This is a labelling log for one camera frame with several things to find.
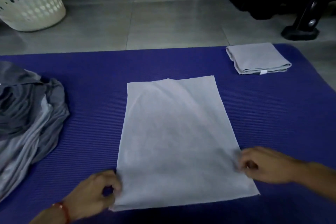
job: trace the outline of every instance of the blue yoga mat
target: blue yoga mat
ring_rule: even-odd
[[[336,93],[296,48],[275,47],[293,64],[285,73],[238,75],[225,47],[0,57],[61,81],[71,112],[57,148],[0,204],[0,223],[28,223],[92,173],[116,168],[128,82],[214,75],[241,148],[336,169]],[[105,211],[78,223],[336,223],[336,205],[299,185],[256,184],[260,196]]]

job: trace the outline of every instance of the folded gray towel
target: folded gray towel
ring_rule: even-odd
[[[292,66],[271,43],[228,46],[226,52],[239,74],[286,72]]]

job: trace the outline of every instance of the gray clothing pile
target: gray clothing pile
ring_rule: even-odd
[[[0,202],[57,145],[69,116],[62,84],[0,61]]]
[[[239,74],[286,72],[292,66],[271,43],[228,46],[226,52]]]

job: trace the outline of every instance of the white perforated basket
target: white perforated basket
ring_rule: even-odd
[[[0,0],[0,18],[18,31],[47,28],[64,16],[62,0]]]

